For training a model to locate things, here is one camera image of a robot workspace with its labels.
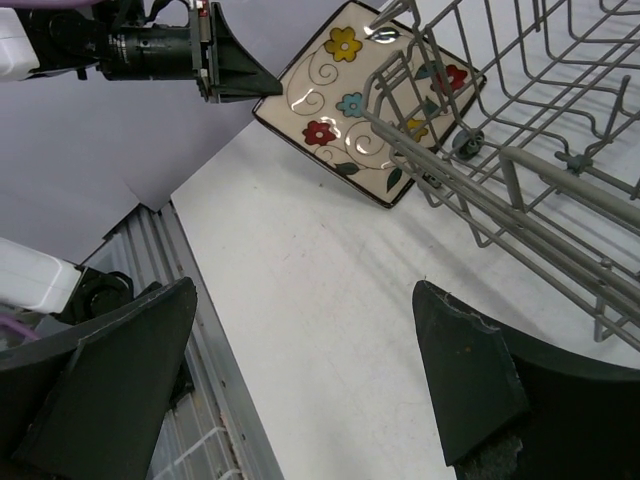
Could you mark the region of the cream square floral plate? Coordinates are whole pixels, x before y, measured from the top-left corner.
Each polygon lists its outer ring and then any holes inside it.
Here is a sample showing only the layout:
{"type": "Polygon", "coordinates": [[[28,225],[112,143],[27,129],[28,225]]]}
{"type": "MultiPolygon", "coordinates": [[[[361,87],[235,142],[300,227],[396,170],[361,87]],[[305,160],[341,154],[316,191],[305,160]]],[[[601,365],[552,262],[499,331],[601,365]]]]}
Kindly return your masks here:
{"type": "Polygon", "coordinates": [[[407,126],[436,152],[471,108],[486,78],[442,50],[410,44],[396,21],[373,29],[375,9],[344,3],[280,76],[283,93],[259,101],[256,119],[377,204],[395,206],[413,184],[404,157],[377,136],[365,111],[378,107],[390,126],[407,126]]]}

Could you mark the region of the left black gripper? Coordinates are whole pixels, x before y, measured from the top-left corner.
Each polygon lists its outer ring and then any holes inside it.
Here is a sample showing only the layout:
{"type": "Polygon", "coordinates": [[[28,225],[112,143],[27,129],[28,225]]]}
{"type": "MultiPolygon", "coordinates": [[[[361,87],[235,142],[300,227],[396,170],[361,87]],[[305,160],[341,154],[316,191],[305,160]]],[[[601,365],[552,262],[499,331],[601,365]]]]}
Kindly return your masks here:
{"type": "Polygon", "coordinates": [[[26,9],[24,29],[39,65],[31,78],[91,68],[109,81],[192,80],[209,103],[234,103],[278,96],[282,83],[236,39],[222,6],[184,1],[182,26],[156,22],[170,3],[99,1],[65,9],[26,9]]]}

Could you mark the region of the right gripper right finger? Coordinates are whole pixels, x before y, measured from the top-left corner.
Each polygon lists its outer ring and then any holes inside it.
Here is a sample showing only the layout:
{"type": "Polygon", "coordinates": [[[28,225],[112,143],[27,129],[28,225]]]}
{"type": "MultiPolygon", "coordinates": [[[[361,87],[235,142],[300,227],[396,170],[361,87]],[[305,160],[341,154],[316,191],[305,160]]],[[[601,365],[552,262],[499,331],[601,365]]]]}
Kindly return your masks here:
{"type": "Polygon", "coordinates": [[[460,479],[635,479],[639,373],[546,343],[428,281],[416,336],[445,463],[460,479]]]}

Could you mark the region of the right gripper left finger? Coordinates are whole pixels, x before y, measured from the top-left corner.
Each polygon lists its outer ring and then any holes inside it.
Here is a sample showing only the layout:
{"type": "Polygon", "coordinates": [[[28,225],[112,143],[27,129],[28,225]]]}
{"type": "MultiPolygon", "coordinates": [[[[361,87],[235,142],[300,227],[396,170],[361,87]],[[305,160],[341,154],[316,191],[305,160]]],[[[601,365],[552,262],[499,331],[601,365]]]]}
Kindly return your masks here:
{"type": "Polygon", "coordinates": [[[185,277],[2,351],[2,478],[146,478],[195,313],[185,277]]]}

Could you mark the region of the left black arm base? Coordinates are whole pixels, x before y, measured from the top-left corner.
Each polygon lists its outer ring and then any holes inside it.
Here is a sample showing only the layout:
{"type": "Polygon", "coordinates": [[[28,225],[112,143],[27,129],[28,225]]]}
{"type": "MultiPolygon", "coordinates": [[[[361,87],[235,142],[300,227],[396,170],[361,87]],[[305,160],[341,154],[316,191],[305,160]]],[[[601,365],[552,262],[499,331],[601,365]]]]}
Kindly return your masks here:
{"type": "Polygon", "coordinates": [[[134,299],[133,281],[119,271],[103,273],[82,267],[79,283],[60,313],[52,316],[67,325],[78,325],[127,305],[134,299]]]}

